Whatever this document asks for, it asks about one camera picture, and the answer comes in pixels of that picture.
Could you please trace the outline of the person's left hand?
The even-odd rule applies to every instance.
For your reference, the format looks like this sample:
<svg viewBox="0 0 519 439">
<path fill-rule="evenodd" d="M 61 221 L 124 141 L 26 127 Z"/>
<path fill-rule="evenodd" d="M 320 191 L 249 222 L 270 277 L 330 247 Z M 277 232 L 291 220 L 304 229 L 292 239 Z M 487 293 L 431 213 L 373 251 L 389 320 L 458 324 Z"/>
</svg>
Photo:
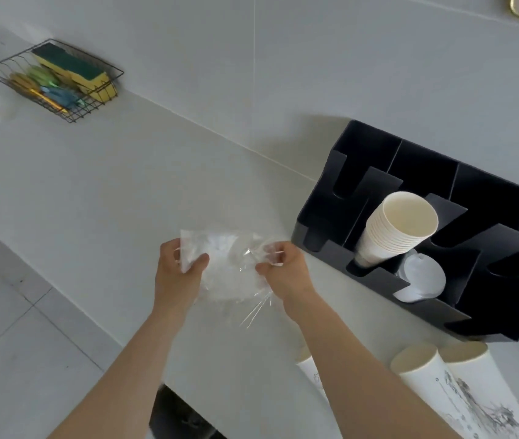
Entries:
<svg viewBox="0 0 519 439">
<path fill-rule="evenodd" d="M 184 319 L 198 296 L 202 276 L 193 277 L 181 271 L 180 248 L 177 238 L 160 246 L 152 312 Z"/>
</svg>

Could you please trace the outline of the person's right hand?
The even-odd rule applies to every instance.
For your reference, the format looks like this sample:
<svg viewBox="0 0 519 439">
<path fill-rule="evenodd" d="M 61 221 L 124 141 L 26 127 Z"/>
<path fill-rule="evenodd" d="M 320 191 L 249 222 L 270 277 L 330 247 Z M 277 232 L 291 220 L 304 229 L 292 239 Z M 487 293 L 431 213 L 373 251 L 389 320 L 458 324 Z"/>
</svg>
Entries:
<svg viewBox="0 0 519 439">
<path fill-rule="evenodd" d="M 265 262 L 283 263 L 278 277 L 263 277 L 274 294 L 283 302 L 286 314 L 292 319 L 316 302 L 319 296 L 310 278 L 303 252 L 289 241 L 268 244 Z"/>
</svg>

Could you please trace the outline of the clear plastic bag of lids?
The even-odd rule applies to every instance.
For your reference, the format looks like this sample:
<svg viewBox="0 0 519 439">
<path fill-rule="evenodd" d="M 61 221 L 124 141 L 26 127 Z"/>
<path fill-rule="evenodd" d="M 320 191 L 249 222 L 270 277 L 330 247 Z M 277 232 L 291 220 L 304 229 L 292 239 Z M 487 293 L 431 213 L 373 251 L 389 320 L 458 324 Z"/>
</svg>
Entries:
<svg viewBox="0 0 519 439">
<path fill-rule="evenodd" d="M 282 301 L 256 271 L 259 263 L 278 265 L 278 238 L 244 230 L 180 231 L 180 266 L 188 271 L 201 255 L 210 261 L 202 273 L 199 299 L 231 327 L 249 329 L 260 312 L 285 317 Z"/>
</svg>

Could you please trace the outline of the person's right forearm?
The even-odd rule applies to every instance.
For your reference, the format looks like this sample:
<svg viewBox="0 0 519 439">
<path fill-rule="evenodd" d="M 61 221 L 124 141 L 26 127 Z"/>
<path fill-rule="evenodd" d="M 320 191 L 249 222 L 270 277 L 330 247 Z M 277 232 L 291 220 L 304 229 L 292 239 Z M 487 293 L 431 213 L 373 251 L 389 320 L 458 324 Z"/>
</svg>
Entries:
<svg viewBox="0 0 519 439">
<path fill-rule="evenodd" d="M 309 287 L 277 291 L 313 356 L 343 439 L 461 439 Z"/>
</svg>

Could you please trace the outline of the person's left forearm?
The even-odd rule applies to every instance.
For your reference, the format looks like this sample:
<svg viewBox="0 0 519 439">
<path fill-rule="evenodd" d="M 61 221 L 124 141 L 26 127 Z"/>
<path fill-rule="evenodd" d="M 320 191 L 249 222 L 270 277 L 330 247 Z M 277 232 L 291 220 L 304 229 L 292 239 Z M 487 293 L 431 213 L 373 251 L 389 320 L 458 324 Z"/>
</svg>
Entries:
<svg viewBox="0 0 519 439">
<path fill-rule="evenodd" d="M 187 308 L 156 304 L 151 314 L 47 439 L 146 439 L 168 354 Z"/>
</svg>

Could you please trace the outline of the sleeve of printed paper cups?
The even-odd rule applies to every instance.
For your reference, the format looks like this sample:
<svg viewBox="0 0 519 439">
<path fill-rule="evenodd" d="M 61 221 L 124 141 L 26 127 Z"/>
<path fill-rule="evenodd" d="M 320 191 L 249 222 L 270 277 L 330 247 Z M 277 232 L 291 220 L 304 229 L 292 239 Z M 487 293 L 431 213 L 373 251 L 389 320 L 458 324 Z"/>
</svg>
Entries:
<svg viewBox="0 0 519 439">
<path fill-rule="evenodd" d="M 307 345 L 304 345 L 300 348 L 296 358 L 296 365 L 322 395 L 327 404 L 329 404 L 330 402 L 323 388 L 319 371 L 317 370 L 312 353 L 309 351 Z"/>
<path fill-rule="evenodd" d="M 519 439 L 519 402 L 488 345 L 461 342 L 439 349 L 490 439 Z"/>
<path fill-rule="evenodd" d="M 407 347 L 394 357 L 390 369 L 462 439 L 502 439 L 472 406 L 437 346 Z"/>
</svg>

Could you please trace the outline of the stack of white paper cups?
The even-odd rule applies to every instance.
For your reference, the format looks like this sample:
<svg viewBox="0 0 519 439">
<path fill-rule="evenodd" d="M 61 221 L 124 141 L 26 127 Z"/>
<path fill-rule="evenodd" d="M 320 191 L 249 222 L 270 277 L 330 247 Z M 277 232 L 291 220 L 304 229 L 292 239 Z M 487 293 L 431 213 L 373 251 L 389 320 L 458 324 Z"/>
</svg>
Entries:
<svg viewBox="0 0 519 439">
<path fill-rule="evenodd" d="M 354 260 L 364 269 L 407 253 L 431 237 L 439 217 L 424 198 L 406 191 L 389 194 L 366 221 Z"/>
</svg>

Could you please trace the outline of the dark appliance under counter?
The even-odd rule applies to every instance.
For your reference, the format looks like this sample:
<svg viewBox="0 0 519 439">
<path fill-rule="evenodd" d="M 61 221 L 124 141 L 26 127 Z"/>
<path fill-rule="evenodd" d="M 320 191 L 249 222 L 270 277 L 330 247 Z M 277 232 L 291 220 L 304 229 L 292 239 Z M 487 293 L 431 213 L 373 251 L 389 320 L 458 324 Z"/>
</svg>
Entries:
<svg viewBox="0 0 519 439">
<path fill-rule="evenodd" d="M 154 439 L 227 439 L 165 384 L 156 393 L 149 428 Z"/>
</svg>

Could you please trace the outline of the stack of white cup lids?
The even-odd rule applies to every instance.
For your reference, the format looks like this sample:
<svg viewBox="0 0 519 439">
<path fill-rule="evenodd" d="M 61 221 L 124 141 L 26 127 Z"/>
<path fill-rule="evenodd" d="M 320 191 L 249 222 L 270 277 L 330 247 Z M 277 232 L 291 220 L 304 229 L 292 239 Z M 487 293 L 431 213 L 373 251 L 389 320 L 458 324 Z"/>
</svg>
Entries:
<svg viewBox="0 0 519 439">
<path fill-rule="evenodd" d="M 412 303 L 436 298 L 446 287 L 446 274 L 439 263 L 414 249 L 406 253 L 396 275 L 409 283 L 394 293 L 400 302 Z"/>
</svg>

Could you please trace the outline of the black cup organizer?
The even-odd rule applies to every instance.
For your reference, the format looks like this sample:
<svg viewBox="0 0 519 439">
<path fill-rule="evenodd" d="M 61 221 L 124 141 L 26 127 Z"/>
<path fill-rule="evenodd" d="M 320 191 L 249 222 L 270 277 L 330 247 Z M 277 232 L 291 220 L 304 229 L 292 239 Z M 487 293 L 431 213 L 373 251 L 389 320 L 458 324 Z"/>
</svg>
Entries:
<svg viewBox="0 0 519 439">
<path fill-rule="evenodd" d="M 400 302 L 403 255 L 364 269 L 354 260 L 366 220 L 390 193 L 425 198 L 438 232 L 416 250 L 446 288 Z M 302 207 L 292 242 L 402 309 L 459 339 L 519 341 L 519 185 L 386 131 L 349 121 Z"/>
</svg>

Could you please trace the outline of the green and yellow sponge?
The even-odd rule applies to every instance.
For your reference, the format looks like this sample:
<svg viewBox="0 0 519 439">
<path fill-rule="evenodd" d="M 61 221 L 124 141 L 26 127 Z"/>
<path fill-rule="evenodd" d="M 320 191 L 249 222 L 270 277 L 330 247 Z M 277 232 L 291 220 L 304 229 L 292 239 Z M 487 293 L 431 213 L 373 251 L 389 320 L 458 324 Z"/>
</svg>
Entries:
<svg viewBox="0 0 519 439">
<path fill-rule="evenodd" d="M 62 47 L 45 43 L 31 49 L 34 58 L 61 78 L 72 81 L 83 94 L 107 103 L 117 96 L 109 74 L 94 64 L 80 59 Z"/>
</svg>

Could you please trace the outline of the colourful scrub pads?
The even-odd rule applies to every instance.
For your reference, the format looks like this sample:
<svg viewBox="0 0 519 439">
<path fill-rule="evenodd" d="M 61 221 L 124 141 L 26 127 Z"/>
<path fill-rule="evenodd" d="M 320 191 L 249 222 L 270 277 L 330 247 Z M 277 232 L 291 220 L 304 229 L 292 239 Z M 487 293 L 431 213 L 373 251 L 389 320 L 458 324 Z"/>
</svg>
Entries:
<svg viewBox="0 0 519 439">
<path fill-rule="evenodd" d="M 12 72 L 9 75 L 12 87 L 30 94 L 34 100 L 41 100 L 57 113 L 69 115 L 74 110 L 84 109 L 87 104 L 68 85 L 61 85 L 61 80 L 44 66 L 29 66 L 25 72 Z"/>
</svg>

